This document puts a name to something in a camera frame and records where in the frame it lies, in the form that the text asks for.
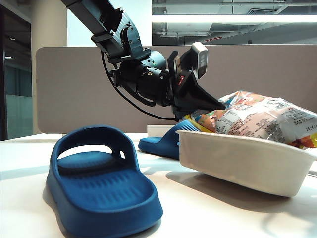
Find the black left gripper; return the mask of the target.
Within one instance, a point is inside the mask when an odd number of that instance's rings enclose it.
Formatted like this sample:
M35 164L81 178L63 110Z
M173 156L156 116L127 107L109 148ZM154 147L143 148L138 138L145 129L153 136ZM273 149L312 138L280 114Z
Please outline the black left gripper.
M225 106L198 85L191 70L186 69L190 64L190 51L181 56L173 51L167 59L169 73L169 96L172 112L176 117L184 117L192 111L224 110Z

